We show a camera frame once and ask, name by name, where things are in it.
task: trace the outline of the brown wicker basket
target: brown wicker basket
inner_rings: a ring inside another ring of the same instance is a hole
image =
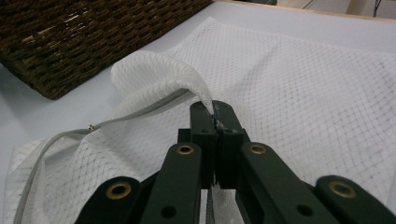
[[[0,0],[0,62],[58,99],[211,2]]]

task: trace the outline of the white table surface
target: white table surface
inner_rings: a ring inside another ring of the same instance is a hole
[[[396,53],[394,21],[227,2],[215,2],[144,49],[161,52],[172,48],[207,17],[268,33]],[[51,101],[31,90],[0,64],[0,217],[12,148],[62,131],[88,128],[89,124],[101,121],[120,102],[109,74],[110,68],[107,68],[63,98]],[[395,203],[390,206],[396,211],[396,193],[394,196]]]

